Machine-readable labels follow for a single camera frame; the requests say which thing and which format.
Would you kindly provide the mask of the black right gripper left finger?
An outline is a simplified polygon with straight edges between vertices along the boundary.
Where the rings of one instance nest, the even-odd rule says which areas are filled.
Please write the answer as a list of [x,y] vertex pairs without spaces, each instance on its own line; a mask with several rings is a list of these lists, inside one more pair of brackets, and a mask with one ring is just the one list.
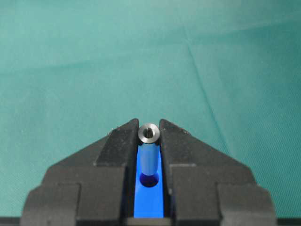
[[132,119],[48,168],[28,194],[23,226],[119,226],[134,214],[137,132]]

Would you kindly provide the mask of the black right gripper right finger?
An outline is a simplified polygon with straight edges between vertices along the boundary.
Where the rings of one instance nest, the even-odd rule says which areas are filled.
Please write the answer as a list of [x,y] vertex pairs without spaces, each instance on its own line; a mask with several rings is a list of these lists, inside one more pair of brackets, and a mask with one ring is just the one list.
[[165,204],[176,226],[275,226],[269,192],[250,168],[161,119]]

